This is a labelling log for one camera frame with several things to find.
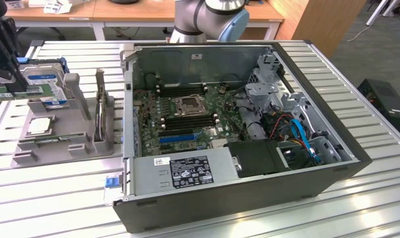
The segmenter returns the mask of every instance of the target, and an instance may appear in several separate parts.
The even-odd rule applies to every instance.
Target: blue pcie slot
[[[172,137],[162,137],[160,138],[160,143],[169,143],[169,142],[180,142],[180,141],[189,141],[196,140],[194,135],[177,135]]]

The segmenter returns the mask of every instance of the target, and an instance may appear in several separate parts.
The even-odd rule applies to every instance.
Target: motherboard
[[[138,156],[222,147],[248,139],[226,84],[136,90]]]

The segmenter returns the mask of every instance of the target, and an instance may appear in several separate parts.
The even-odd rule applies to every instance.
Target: power supply label
[[[213,182],[206,156],[170,160],[169,165],[174,188],[197,186]]]

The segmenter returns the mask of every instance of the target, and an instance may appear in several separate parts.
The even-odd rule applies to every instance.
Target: metal slatted table
[[[94,69],[105,69],[114,96],[116,157],[9,169],[10,153],[27,113],[25,100],[0,107],[0,237],[400,237],[400,134],[354,90],[313,45],[280,41],[312,85],[373,159],[350,179],[317,197],[141,234],[125,233],[102,201],[106,175],[121,171],[120,136],[122,42],[45,42],[37,59],[64,56],[80,74],[85,97],[94,97]],[[293,79],[286,79],[300,90]]]

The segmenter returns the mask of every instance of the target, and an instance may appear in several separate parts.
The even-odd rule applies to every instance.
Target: floor
[[[400,94],[400,21],[386,17],[378,17],[373,26],[352,42],[346,42],[366,27],[368,20],[376,5],[369,12],[362,8],[345,36],[338,44],[330,61],[341,73],[358,85],[364,78],[388,81]],[[66,40],[94,40],[93,31],[89,28],[58,28]],[[106,40],[161,40],[169,35],[154,28],[122,28],[125,36],[117,37],[112,28],[104,29]],[[56,33],[48,28],[27,28],[18,36],[22,51],[29,47],[31,40],[57,40]]]

